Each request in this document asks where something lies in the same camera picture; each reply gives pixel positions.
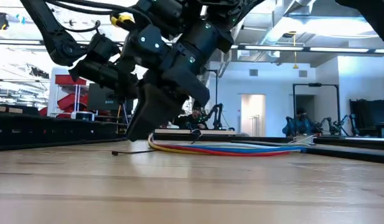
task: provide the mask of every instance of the wooden table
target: wooden table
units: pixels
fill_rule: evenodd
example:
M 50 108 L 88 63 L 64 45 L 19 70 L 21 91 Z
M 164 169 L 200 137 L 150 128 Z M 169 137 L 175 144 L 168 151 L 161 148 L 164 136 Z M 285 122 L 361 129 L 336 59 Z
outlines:
M 0 152 L 0 224 L 384 223 L 384 165 L 114 142 Z

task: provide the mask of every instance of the colorful cable bundle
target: colorful cable bundle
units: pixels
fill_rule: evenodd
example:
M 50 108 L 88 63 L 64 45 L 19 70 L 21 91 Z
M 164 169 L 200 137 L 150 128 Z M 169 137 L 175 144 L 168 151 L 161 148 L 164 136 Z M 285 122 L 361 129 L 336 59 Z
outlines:
M 153 135 L 149 136 L 149 146 L 153 149 L 166 152 L 177 152 L 186 154 L 203 154 L 216 156 L 278 156 L 290 152 L 301 152 L 305 150 L 301 146 L 293 147 L 271 147 L 253 144 L 237 143 L 210 143 L 210 144 L 158 144 L 154 142 Z

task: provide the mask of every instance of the blue cable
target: blue cable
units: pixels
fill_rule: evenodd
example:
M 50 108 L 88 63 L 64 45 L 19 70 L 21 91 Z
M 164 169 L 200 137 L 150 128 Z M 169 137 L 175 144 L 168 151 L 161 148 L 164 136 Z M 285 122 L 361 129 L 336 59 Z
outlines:
M 234 152 L 234 153 L 261 153 L 261 152 L 283 152 L 283 151 L 294 151 L 301 150 L 305 151 L 305 147 L 291 146 L 291 147 L 277 147 L 272 149 L 240 149 L 240 148 L 224 148 L 224 147 L 207 147 L 207 146 L 182 146 L 191 147 L 195 149 L 205 149 L 217 152 Z

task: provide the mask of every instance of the red cable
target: red cable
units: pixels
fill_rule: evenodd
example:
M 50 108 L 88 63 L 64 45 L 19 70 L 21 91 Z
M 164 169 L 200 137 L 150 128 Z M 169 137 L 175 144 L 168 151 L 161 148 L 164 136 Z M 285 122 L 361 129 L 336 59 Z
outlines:
M 185 151 L 191 151 L 191 152 L 202 152 L 207 153 L 211 155 L 216 156 L 279 156 L 279 155 L 286 155 L 290 152 L 261 152 L 261 153 L 248 153 L 248 154 L 241 154 L 241 153 L 234 153 L 234 152 L 218 152 L 218 151 L 211 151 L 206 149 L 197 149 L 197 148 L 189 148 L 189 147 L 182 147 L 182 146 L 167 146 L 167 145 L 158 145 L 161 147 L 167 147 L 170 149 L 178 149 L 178 150 L 185 150 Z

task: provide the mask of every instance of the person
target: person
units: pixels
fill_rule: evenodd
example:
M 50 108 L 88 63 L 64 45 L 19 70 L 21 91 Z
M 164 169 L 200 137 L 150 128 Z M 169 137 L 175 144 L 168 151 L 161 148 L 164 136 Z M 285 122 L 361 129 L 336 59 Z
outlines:
M 181 129 L 208 129 L 207 124 L 201 117 L 201 109 L 197 106 L 193 107 L 192 114 L 188 116 L 180 116 L 172 122 Z
M 315 124 L 308 118 L 304 108 L 297 109 L 296 119 L 286 118 L 287 125 L 283 128 L 283 134 L 293 136 L 296 134 L 313 134 L 316 133 Z

